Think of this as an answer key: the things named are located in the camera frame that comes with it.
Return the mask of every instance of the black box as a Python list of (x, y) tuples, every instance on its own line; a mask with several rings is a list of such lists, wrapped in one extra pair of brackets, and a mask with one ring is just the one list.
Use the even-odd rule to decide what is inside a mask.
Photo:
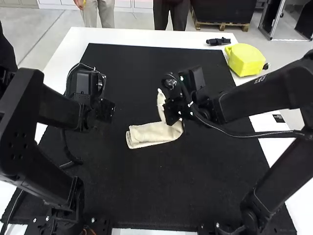
[(199, 22), (250, 23), (256, 0), (191, 0)]

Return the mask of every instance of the wooden pallet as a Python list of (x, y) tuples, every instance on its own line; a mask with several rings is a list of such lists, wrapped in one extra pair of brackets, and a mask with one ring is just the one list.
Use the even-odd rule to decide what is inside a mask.
[(242, 27), (241, 29), (242, 29), (243, 32), (248, 32), (248, 30), (249, 30), (250, 24), (248, 24), (248, 23), (245, 24), (245, 23), (199, 22), (199, 21), (197, 20), (195, 11), (194, 11), (194, 9), (193, 9), (192, 6), (190, 6), (190, 11), (191, 11), (191, 16), (192, 16), (192, 19), (193, 19), (193, 21), (194, 21), (196, 30), (200, 30), (200, 29), (201, 29), (201, 26), (204, 26), (204, 25), (218, 25), (218, 26), (220, 27), (220, 31), (224, 31), (226, 25), (227, 25), (227, 26), (240, 26), (240, 27)]

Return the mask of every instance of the person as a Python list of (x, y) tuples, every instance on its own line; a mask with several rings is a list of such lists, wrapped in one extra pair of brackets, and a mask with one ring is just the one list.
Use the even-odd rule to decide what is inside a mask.
[(173, 30), (185, 31), (189, 0), (153, 0), (155, 30), (166, 29), (169, 11), (171, 12)]
[(18, 70), (14, 49), (3, 34), (1, 21), (0, 21), (0, 66), (9, 69), (11, 72), (16, 72)]
[(81, 10), (85, 27), (97, 27), (97, 11), (103, 28), (114, 28), (115, 0), (74, 0)]

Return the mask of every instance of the white towel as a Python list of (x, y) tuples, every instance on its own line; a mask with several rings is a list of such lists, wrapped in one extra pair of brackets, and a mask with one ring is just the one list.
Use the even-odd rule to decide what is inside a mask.
[(181, 120), (178, 120), (173, 126), (166, 124), (163, 108), (166, 97), (161, 89), (157, 91), (157, 109), (161, 121), (140, 126), (130, 126), (129, 131), (126, 132), (126, 142), (130, 149), (174, 141), (183, 133)]

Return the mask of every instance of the floor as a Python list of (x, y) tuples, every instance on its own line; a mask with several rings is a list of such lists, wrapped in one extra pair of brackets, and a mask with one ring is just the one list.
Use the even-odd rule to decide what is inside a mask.
[[(253, 15), (249, 32), (238, 27), (226, 27), (238, 42), (257, 47), (270, 62), (268, 71), (276, 70), (301, 58), (313, 48), (313, 42), (269, 42), (258, 30), (261, 13)], [(46, 10), (24, 8), (1, 8), (0, 19), (4, 34), (15, 48), (19, 67), (43, 70), (62, 39), (72, 26), (84, 26), (79, 11)], [(298, 35), (286, 24), (293, 20), (288, 14), (280, 20), (274, 38), (297, 39)], [(116, 28), (154, 29), (153, 15), (150, 13), (115, 13)], [(173, 30), (171, 22), (167, 30)], [(187, 31), (196, 31), (191, 16), (188, 16)], [(219, 31), (217, 27), (202, 28), (201, 31)], [(298, 110), (283, 110), (282, 115), (291, 129), (303, 126)]]

